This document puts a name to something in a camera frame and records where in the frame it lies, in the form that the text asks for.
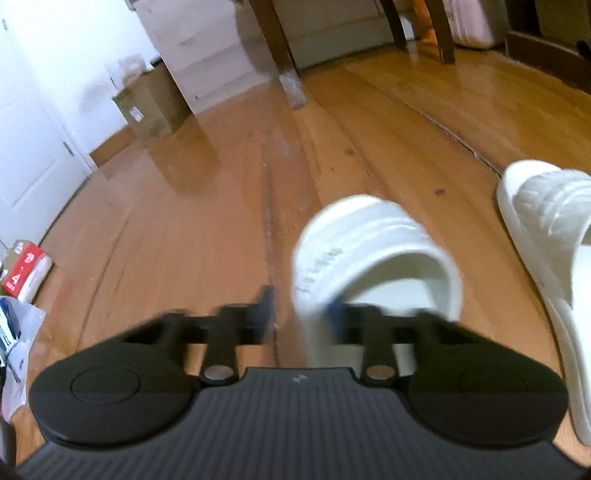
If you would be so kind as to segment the red and white package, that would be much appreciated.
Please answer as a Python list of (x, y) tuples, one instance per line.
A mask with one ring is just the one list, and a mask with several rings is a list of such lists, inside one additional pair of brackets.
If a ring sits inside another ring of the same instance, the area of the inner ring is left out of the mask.
[(1, 263), (1, 294), (31, 304), (52, 266), (52, 259), (39, 246), (16, 240)]

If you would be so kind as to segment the white plastic bag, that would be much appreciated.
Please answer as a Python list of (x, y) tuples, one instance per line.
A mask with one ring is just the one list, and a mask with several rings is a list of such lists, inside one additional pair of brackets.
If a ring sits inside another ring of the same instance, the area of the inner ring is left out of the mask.
[(1, 297), (1, 416), (8, 422), (26, 404), (29, 354), (45, 316), (34, 305)]

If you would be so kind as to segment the pink container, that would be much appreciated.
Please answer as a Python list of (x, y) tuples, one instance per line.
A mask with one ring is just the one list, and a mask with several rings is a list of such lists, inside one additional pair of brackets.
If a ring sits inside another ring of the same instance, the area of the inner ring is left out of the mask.
[(509, 31), (503, 0), (448, 0), (444, 7), (456, 45), (488, 50), (501, 44)]

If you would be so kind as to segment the white door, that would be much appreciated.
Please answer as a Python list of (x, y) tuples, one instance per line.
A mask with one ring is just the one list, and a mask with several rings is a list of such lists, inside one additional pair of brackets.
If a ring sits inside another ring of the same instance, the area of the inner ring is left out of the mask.
[(38, 243), (91, 169), (6, 29), (1, 30), (0, 129), (1, 244)]

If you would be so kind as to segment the white slide sandal plain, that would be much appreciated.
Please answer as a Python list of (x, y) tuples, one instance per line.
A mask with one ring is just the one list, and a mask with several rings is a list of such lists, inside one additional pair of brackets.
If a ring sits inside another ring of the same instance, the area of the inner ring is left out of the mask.
[(497, 204), (558, 341), (571, 421), (590, 444), (590, 175), (541, 160), (510, 164)]

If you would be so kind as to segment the cardboard box by wall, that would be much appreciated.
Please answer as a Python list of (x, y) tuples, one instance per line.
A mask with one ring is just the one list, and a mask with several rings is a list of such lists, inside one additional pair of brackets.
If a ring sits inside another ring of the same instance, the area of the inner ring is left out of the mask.
[(145, 141), (173, 134), (191, 115), (190, 107), (162, 61), (112, 100), (135, 136)]

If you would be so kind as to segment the dark wooden chair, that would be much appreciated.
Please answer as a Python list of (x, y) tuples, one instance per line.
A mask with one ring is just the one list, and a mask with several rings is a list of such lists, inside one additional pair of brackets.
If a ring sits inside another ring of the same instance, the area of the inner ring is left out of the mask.
[(365, 16), (351, 13), (355, 1), (284, 4), (286, 14), (281, 14), (273, 1), (252, 1), (249, 6), (276, 65), (290, 109), (308, 104), (301, 69), (387, 44), (407, 48), (403, 17), (394, 1), (381, 1), (381, 12)]

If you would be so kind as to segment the orange plastic bag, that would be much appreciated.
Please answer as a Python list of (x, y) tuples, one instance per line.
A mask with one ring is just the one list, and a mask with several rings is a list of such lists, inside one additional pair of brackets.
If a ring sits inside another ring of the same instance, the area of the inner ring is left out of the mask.
[(424, 44), (436, 45), (437, 35), (426, 1), (414, 0), (413, 7), (416, 16), (415, 26), (418, 37)]

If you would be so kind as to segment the white slide sandal with logo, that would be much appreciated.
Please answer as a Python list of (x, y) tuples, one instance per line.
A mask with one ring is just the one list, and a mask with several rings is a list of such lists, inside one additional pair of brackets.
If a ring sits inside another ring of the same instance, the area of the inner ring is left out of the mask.
[(291, 278), (301, 352), (311, 368), (361, 368), (362, 349), (335, 342), (327, 313), (336, 300), (392, 316), (461, 316), (453, 257), (399, 204), (367, 194), (339, 199), (308, 222), (291, 256)]

